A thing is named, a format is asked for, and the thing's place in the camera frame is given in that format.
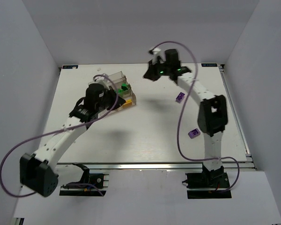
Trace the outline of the blue label sticker left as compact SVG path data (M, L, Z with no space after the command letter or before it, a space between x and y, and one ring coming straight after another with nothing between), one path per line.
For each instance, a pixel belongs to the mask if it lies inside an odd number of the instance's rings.
M62 69L77 69L78 65L63 65Z

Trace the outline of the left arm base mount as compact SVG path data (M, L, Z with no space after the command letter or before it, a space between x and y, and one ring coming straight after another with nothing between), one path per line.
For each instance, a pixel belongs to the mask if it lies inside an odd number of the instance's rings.
M86 165L58 165L60 196L103 197L107 192L109 174L90 170Z

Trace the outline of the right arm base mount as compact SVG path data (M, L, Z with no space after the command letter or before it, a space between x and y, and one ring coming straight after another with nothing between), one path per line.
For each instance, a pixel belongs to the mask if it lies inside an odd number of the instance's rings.
M228 175L215 178L211 182L203 177L203 173L187 173L182 184L187 188L188 199L231 199Z

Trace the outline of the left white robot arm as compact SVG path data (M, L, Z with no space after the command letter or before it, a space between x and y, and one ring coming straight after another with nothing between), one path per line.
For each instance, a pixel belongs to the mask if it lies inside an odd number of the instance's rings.
M32 154L25 153L20 158L20 183L43 197L51 195L58 186L89 185L89 168L79 163L57 163L76 139L100 119L99 113L118 109L125 102L115 86L104 82L90 84L69 113L62 131Z

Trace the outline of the small green lego cube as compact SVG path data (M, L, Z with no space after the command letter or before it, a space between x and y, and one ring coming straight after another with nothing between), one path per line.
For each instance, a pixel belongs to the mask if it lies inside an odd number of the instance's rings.
M126 83L122 83L121 84L121 89L123 92L127 91L128 90L128 85Z

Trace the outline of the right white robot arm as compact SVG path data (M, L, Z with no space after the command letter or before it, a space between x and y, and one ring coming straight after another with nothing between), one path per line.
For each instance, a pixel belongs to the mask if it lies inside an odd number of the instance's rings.
M161 76L167 76L178 87L187 92L186 98L192 98L199 107L198 127L204 138L203 173L211 179L224 173L222 165L222 135L228 123L227 102L224 95L215 95L205 88L195 77L195 72L182 66L176 49L165 51L165 59L161 50L149 50L152 59L148 62L145 79L157 81Z

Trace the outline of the yellow long lego brick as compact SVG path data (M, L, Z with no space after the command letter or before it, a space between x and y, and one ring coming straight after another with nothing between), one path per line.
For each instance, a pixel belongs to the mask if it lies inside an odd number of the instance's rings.
M127 107L130 107L133 105L133 102L131 99L127 100L124 104L123 104L123 107L124 108L127 108Z

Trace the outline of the blue label sticker right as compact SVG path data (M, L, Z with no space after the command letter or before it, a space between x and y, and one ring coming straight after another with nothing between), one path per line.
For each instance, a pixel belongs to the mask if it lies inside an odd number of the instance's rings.
M216 63L201 63L202 67L218 67Z

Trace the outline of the blue label sticker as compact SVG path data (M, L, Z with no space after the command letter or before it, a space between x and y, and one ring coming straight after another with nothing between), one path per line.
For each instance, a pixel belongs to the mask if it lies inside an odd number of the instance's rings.
M62 69L77 69L78 65L63 65Z
M202 67L218 67L216 63L201 63Z

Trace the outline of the clear tiered plastic organizer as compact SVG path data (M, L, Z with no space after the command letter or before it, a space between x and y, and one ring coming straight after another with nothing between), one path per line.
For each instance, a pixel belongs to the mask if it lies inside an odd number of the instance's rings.
M118 109L114 109L115 103L110 110L105 110L102 108L104 90L105 89L114 90L116 94L119 95L118 89L121 89L122 83L126 83L128 85L128 90L123 92L119 96L121 96L126 101L131 99L133 102L132 106L136 105L136 95L134 94L132 87L127 81L127 78L123 74L123 72L120 71L108 75L108 80L109 80L108 85L104 85L104 84L102 85L94 81L89 82L83 101L84 107L91 112L97 113L99 117L103 116L105 113L109 113L109 115L111 115L113 113L117 113L119 111L129 108L129 107L124 108L123 106L121 106Z

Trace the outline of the purple lego brick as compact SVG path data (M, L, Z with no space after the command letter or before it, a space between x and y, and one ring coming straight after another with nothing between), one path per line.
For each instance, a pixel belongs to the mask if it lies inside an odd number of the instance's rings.
M190 137L191 139L193 139L193 138L196 138L197 136L200 135L200 131L196 128L196 129L191 130L191 131L188 133L188 135L189 135L189 137Z
M180 93L178 94L178 96L176 97L175 101L178 102L178 103L181 103L182 100L184 99L184 97L185 97L185 94L182 93L182 92L180 92Z

